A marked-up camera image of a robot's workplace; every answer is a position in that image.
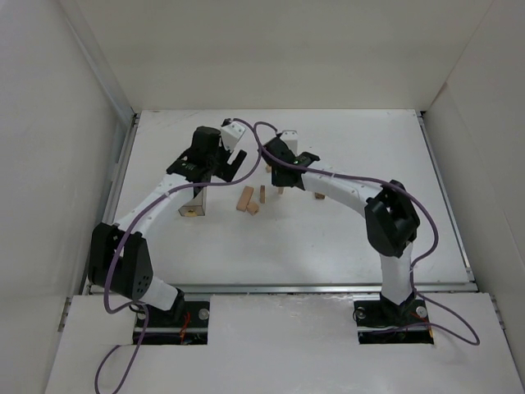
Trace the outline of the long wood block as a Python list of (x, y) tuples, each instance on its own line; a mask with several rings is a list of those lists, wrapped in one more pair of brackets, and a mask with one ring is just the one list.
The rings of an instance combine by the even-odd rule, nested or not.
[(245, 212), (247, 210), (248, 204), (253, 196), (254, 188), (252, 186), (245, 186), (242, 190), (236, 209)]

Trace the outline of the small wood cube block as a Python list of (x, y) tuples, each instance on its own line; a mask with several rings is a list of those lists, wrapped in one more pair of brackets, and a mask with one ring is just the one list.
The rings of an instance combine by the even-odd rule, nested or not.
[(246, 206), (246, 211), (252, 216), (256, 215), (259, 210), (260, 206), (254, 201), (250, 201)]

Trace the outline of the clear plastic box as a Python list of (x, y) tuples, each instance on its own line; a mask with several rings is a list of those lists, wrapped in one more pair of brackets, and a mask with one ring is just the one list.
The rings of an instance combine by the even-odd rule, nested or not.
[(202, 217), (206, 214), (206, 205), (207, 205), (207, 189), (202, 188), (201, 191), (198, 192), (190, 202), (188, 202), (187, 204), (179, 208), (178, 212), (182, 217), (185, 217), (186, 211), (193, 210), (197, 213), (196, 217)]

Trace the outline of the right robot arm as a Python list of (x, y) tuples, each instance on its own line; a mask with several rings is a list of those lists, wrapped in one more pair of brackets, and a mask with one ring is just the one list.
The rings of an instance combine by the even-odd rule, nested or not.
[(381, 261), (381, 293), (376, 302), (379, 326), (400, 325), (415, 298), (410, 282), (413, 241), (420, 219), (404, 186), (392, 181), (375, 186), (365, 181), (337, 177), (317, 155), (298, 155), (279, 137), (264, 145), (262, 154), (272, 168), (272, 184), (296, 187), (326, 196), (353, 209), (364, 218), (369, 245)]

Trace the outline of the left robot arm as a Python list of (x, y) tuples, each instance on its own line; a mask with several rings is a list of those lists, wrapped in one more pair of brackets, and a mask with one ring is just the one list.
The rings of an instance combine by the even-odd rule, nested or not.
[(148, 305), (173, 317), (180, 315), (183, 292), (153, 272), (148, 243), (182, 207), (195, 199), (213, 177), (227, 183), (247, 156), (236, 153), (246, 129), (236, 121), (220, 128), (198, 127), (191, 145), (167, 169), (156, 188), (113, 224), (99, 223), (92, 232), (89, 282), (127, 300)]

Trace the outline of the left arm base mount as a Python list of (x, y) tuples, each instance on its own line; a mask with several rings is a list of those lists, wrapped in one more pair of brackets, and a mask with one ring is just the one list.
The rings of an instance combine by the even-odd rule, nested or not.
[(166, 311), (148, 308), (148, 324), (145, 326), (144, 309), (129, 306), (135, 313), (135, 326), (132, 341), (137, 344), (141, 332), (146, 327), (143, 345), (150, 346), (203, 346), (208, 344), (208, 324), (211, 303), (209, 300), (187, 300), (179, 317)]

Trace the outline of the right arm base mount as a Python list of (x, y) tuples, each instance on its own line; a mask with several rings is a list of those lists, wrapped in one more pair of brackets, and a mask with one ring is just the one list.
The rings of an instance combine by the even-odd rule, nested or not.
[(434, 344), (424, 300), (412, 299), (402, 305), (383, 298), (356, 300), (353, 319), (360, 345)]

